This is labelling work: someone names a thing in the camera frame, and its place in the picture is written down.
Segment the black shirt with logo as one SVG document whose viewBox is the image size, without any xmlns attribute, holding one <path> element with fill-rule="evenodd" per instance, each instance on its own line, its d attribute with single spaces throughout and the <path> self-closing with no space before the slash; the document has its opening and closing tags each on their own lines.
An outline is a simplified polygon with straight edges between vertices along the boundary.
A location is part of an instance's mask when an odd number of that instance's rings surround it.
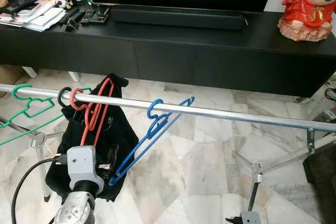
<svg viewBox="0 0 336 224">
<path fill-rule="evenodd" d="M 115 73 L 109 73 L 101 82 L 94 87 L 91 94 L 102 95 L 107 97 L 122 98 L 122 88 L 127 87 L 128 80 Z M 76 101 L 76 105 L 84 105 L 89 102 Z M 65 154 L 71 147 L 81 145 L 82 133 L 85 130 L 84 115 L 85 111 L 77 111 L 72 106 L 67 106 L 61 109 L 61 113 L 66 118 L 68 124 L 65 133 L 61 137 L 60 144 L 58 145 L 57 154 Z M 93 145 L 93 138 L 96 132 L 90 131 L 87 135 L 86 145 Z M 117 158 L 117 166 L 130 154 L 131 150 L 137 143 L 139 138 L 133 131 L 127 116 L 119 106 L 109 105 L 105 121 L 99 135 L 97 147 L 103 147 L 110 143 L 120 143 L 120 151 Z M 122 178 L 117 184 L 113 186 L 108 185 L 111 176 L 101 176 L 104 180 L 104 189 L 96 198 L 101 198 L 107 201 L 114 202 L 118 197 L 124 186 L 125 178 Z M 46 178 L 44 179 L 46 185 L 50 190 L 56 192 L 62 199 L 65 199 L 67 194 L 72 192 L 69 187 L 70 178 L 67 173 L 67 166 L 57 165 L 55 162 L 48 169 Z"/>
</svg>

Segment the blue plastic hanger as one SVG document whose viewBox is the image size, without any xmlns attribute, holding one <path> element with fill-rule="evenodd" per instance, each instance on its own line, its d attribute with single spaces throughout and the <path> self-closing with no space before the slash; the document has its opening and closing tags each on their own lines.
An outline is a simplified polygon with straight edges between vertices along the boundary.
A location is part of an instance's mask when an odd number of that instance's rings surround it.
<svg viewBox="0 0 336 224">
<path fill-rule="evenodd" d="M 113 172 L 109 186 L 113 186 L 124 178 L 128 171 L 153 147 L 154 143 L 164 135 L 168 129 L 182 116 L 182 113 L 173 115 L 173 113 L 155 114 L 154 107 L 157 104 L 163 104 L 162 99 L 154 100 L 147 109 L 146 115 L 153 123 L 149 126 L 148 131 L 142 140 L 139 140 L 137 145 L 132 148 L 130 154 L 125 157 L 120 166 Z"/>
</svg>

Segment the red Buddha figurine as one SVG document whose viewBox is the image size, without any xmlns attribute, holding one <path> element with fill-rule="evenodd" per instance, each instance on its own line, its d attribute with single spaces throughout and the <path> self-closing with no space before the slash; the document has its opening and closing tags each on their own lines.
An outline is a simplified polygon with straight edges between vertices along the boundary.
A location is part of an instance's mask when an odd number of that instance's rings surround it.
<svg viewBox="0 0 336 224">
<path fill-rule="evenodd" d="M 293 41 L 322 41 L 332 32 L 336 0 L 283 0 L 279 32 Z"/>
</svg>

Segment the black TV console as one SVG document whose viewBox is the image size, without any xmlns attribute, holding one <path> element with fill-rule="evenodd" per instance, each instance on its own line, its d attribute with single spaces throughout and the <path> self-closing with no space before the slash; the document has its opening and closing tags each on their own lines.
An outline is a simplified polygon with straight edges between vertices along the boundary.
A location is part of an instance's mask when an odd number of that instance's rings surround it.
<svg viewBox="0 0 336 224">
<path fill-rule="evenodd" d="M 292 41 L 279 13 L 242 30 L 118 22 L 43 32 L 0 25 L 0 64 L 310 97 L 336 70 L 336 38 Z"/>
</svg>

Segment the green plastic hanger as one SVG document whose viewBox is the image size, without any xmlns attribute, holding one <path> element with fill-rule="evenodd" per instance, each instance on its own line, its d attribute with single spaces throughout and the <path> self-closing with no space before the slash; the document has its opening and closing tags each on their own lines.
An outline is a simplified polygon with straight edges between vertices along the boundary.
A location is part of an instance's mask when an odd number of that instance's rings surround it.
<svg viewBox="0 0 336 224">
<path fill-rule="evenodd" d="M 34 117 L 51 110 L 57 104 L 58 93 L 54 90 L 34 88 L 29 83 L 21 83 L 19 85 L 14 86 L 9 84 L 0 84 L 0 91 L 3 92 L 7 91 L 12 95 L 12 97 L 14 97 L 14 99 L 22 100 L 25 102 L 24 108 L 17 111 L 17 113 L 13 114 L 12 116 L 10 116 L 9 119 L 0 116 L 0 129 L 9 126 L 10 128 L 13 128 L 15 131 L 20 133 L 16 137 L 8 138 L 7 140 L 0 140 L 0 146 L 13 142 L 14 140 L 17 140 L 17 138 L 22 137 L 36 138 L 37 135 L 40 133 L 41 128 L 44 128 L 44 126 L 50 125 L 51 123 L 58 121 L 64 116 L 63 114 L 60 114 L 59 116 L 56 116 L 50 121 L 47 121 L 46 123 L 36 126 L 36 128 L 34 128 L 33 130 L 27 130 L 22 126 L 16 125 L 14 123 L 14 119 L 16 119 L 18 116 L 33 119 Z M 36 104 L 45 103 L 47 104 L 47 106 L 41 109 L 40 111 L 36 111 L 35 113 L 30 114 L 29 112 L 32 109 L 31 108 L 32 103 Z"/>
</svg>

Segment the red plastic hanger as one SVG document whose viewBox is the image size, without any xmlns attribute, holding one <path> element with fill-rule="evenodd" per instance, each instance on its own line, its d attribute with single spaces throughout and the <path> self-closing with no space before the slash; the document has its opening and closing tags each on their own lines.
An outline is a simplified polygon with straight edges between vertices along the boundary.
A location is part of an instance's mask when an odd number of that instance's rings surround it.
<svg viewBox="0 0 336 224">
<path fill-rule="evenodd" d="M 83 121 L 85 130 L 82 133 L 81 146 L 84 146 L 86 144 L 88 133 L 95 131 L 96 135 L 93 138 L 92 145 L 96 147 L 96 145 L 98 145 L 99 135 L 101 133 L 109 105 L 108 104 L 103 105 L 102 103 L 94 103 L 94 102 L 89 102 L 88 104 L 84 105 L 76 105 L 75 96 L 77 93 L 83 93 L 83 89 L 75 88 L 74 91 L 70 92 L 69 102 L 70 106 L 72 106 L 72 108 L 74 108 L 75 110 L 85 111 Z"/>
</svg>

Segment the black remote control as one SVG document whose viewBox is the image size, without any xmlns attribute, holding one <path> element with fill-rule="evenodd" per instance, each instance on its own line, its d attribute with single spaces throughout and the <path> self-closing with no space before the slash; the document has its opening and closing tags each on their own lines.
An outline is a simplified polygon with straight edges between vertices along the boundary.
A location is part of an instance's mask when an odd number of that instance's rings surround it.
<svg viewBox="0 0 336 224">
<path fill-rule="evenodd" d="M 79 7 L 72 7 L 69 10 L 65 12 L 65 15 L 63 15 L 62 18 L 57 22 L 57 25 L 63 25 L 65 24 L 73 15 L 78 13 L 80 11 Z"/>
<path fill-rule="evenodd" d="M 82 14 L 82 17 L 79 19 L 80 24 L 87 24 L 90 23 L 92 18 L 96 15 L 96 9 L 95 8 L 90 8 L 84 11 Z"/>
</svg>

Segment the black soundbar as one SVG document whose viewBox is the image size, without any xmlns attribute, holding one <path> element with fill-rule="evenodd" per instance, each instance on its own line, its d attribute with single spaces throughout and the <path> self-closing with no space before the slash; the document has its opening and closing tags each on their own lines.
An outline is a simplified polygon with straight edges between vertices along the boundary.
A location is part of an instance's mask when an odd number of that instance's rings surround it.
<svg viewBox="0 0 336 224">
<path fill-rule="evenodd" d="M 110 14 L 115 21 L 138 24 L 228 30 L 249 25 L 243 13 L 227 10 L 116 4 Z"/>
</svg>

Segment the black hanger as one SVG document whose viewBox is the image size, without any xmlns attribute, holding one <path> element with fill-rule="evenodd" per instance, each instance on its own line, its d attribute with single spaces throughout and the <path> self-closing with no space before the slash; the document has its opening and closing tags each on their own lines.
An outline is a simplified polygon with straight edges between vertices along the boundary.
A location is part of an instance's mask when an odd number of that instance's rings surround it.
<svg viewBox="0 0 336 224">
<path fill-rule="evenodd" d="M 71 87 L 64 87 L 62 88 L 59 92 L 58 92 L 58 96 L 57 96 L 57 102 L 58 104 L 62 107 L 65 108 L 67 106 L 70 106 L 71 102 L 70 102 L 70 93 L 72 92 Z M 63 99 L 67 100 L 69 103 L 65 104 L 63 102 Z"/>
</svg>

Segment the silver metal clothes rack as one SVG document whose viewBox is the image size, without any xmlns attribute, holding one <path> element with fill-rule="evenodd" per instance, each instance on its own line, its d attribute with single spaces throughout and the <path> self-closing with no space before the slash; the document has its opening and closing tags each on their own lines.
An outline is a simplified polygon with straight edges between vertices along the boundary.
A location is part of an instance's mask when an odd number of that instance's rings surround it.
<svg viewBox="0 0 336 224">
<path fill-rule="evenodd" d="M 149 101 L 142 100 L 131 100 L 123 98 L 113 98 L 107 96 L 98 96 L 94 94 L 89 94 L 89 91 L 84 91 L 83 93 L 77 93 L 75 95 L 75 102 L 91 102 L 108 104 L 108 105 L 120 105 L 121 108 L 137 108 L 137 109 L 148 109 L 151 105 Z M 317 134 L 317 132 L 323 132 L 326 134 L 333 135 L 336 131 L 335 123 L 324 123 L 324 122 L 315 122 L 315 121 L 306 121 L 306 120 L 296 120 L 296 119 L 287 119 L 284 117 L 273 117 L 273 116 L 263 116 L 260 114 L 248 114 L 248 113 L 235 113 L 231 111 L 224 110 L 215 110 L 215 109 L 205 109 L 197 108 L 192 106 L 187 106 L 187 103 L 183 105 L 177 104 L 157 104 L 154 107 L 153 113 L 155 114 L 164 114 L 164 113 L 173 113 L 176 115 L 182 113 L 184 116 L 193 115 L 193 116 L 202 116 L 206 118 L 212 118 L 216 121 L 220 120 L 231 120 L 237 122 L 247 122 L 247 123 L 259 123 L 264 125 L 276 125 L 276 126 L 287 126 L 290 128 L 295 128 L 298 130 L 305 130 L 309 133 L 309 137 Z M 196 157 L 187 157 L 192 154 L 205 154 L 205 157 L 215 157 L 214 152 L 217 154 L 225 152 L 222 151 L 198 151 L 195 150 L 196 147 L 201 147 L 204 149 L 206 143 L 195 143 L 192 148 L 192 151 L 189 154 L 185 154 L 184 158 L 191 161 L 195 161 Z M 179 173 L 180 176 L 184 175 L 187 177 L 193 177 L 195 175 L 187 175 L 186 172 L 192 172 L 197 175 L 205 175 L 204 168 L 187 168 L 180 167 L 175 168 L 175 171 L 182 172 Z M 159 205 L 166 205 L 165 212 L 160 214 L 156 223 L 159 224 L 224 224 L 225 217 L 223 214 L 232 214 L 234 210 L 243 209 L 243 200 L 249 199 L 244 198 L 240 195 L 231 194 L 231 193 L 208 193 L 208 194 L 199 194 L 199 195 L 187 195 L 187 189 L 194 189 L 195 182 L 185 182 L 185 187 L 181 193 L 178 193 L 178 197 L 170 204 L 168 203 L 159 203 Z M 304 211 L 298 209 L 295 205 L 292 205 L 287 200 L 283 202 L 289 204 L 289 209 L 291 214 L 299 214 L 298 217 L 290 217 L 290 221 L 298 219 L 298 221 L 308 221 L 309 224 L 319 224 L 320 221 L 317 221 L 316 217 L 309 217 Z M 98 214 L 93 212 L 94 220 L 97 221 L 97 224 L 103 223 L 103 217 L 98 217 Z"/>
</svg>

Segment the stack of white papers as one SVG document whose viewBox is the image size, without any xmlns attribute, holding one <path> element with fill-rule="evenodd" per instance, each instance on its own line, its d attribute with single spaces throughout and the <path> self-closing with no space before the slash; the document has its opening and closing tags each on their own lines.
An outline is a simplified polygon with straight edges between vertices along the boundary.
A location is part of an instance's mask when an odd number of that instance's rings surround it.
<svg viewBox="0 0 336 224">
<path fill-rule="evenodd" d="M 64 8 L 55 7 L 57 1 L 38 1 L 32 9 L 20 10 L 17 15 L 0 14 L 0 25 L 43 32 L 65 16 Z"/>
</svg>

